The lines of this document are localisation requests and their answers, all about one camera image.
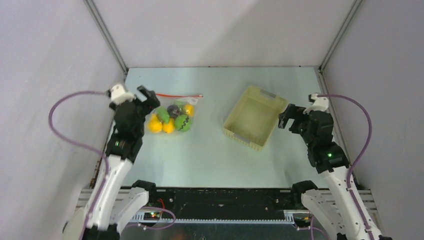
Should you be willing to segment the dark mangosteen toy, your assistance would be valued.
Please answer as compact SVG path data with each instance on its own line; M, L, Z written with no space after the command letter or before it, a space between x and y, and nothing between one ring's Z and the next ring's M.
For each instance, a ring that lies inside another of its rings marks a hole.
M176 119L182 114L181 109L178 105L172 104L167 107L167 113L170 118Z

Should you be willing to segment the clear zip top bag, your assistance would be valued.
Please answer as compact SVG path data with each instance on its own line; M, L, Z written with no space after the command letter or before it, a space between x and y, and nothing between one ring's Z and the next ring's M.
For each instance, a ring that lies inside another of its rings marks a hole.
M149 116L146 128L155 134L186 133L191 130L196 106L202 94L197 95L171 95L156 94L160 106L155 108Z

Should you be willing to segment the yellow lemon toy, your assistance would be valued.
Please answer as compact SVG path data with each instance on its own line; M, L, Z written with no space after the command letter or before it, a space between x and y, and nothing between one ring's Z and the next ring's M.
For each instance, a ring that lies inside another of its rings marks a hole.
M167 134L172 134L173 132L175 132L175 120L173 118L170 118L168 122L163 122L162 131Z

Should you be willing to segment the green watermelon toy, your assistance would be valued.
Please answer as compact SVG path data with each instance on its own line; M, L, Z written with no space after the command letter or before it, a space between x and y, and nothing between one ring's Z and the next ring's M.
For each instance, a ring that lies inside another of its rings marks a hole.
M181 114L175 118L174 126L179 132L187 132L191 129L192 119L187 114Z

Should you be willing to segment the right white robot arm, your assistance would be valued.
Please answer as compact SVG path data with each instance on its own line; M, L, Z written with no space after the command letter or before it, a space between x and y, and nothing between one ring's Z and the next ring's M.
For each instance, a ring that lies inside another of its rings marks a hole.
M322 193L310 180L292 186L291 204L297 209L307 208L332 240L385 239L367 211L354 178L349 175L350 163L345 152L333 140L331 114L289 104L279 114L279 128L285 128L290 119L293 123L289 131L302 137L308 160L327 183L335 207L325 202Z

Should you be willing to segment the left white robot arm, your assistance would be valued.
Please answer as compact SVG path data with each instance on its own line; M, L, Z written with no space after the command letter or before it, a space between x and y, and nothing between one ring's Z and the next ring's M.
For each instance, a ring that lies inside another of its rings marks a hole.
M146 97L145 100L141 101L120 83L108 91L115 125L101 155L104 159L100 172L102 179L96 183L87 202L80 240L118 240L125 226L143 206L153 208L158 202L156 192L136 186L119 205L114 205L123 180L134 166L143 145L146 117L161 105L153 90L143 85L137 90Z

